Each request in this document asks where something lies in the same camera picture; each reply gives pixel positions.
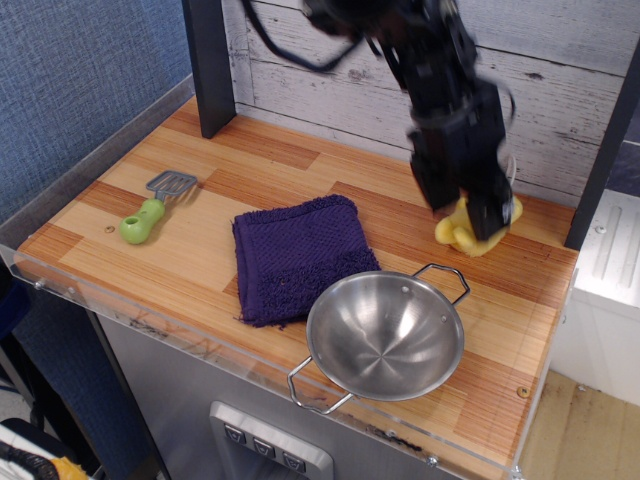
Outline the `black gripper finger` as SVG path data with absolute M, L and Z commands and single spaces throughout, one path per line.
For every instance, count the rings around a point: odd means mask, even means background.
M 448 208 L 459 200 L 459 187 L 444 167 L 424 157 L 412 157 L 410 166 L 423 197 L 433 211 Z
M 513 215 L 513 193 L 509 185 L 490 192 L 470 192 L 467 211 L 477 240 L 487 241 L 509 227 Z

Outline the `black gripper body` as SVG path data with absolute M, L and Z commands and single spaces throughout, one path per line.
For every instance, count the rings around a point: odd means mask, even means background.
M 495 84 L 479 83 L 455 111 L 413 110 L 412 118 L 412 157 L 424 157 L 444 167 L 459 191 L 490 192 L 510 186 L 497 159 L 506 130 Z

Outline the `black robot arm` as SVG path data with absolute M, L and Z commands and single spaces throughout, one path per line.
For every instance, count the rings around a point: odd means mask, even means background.
M 333 36 L 379 46 L 411 101 L 411 170 L 434 210 L 467 197 L 476 238 L 508 227 L 513 193 L 498 163 L 505 139 L 499 90 L 478 76 L 477 51 L 454 1 L 306 1 L 303 12 Z

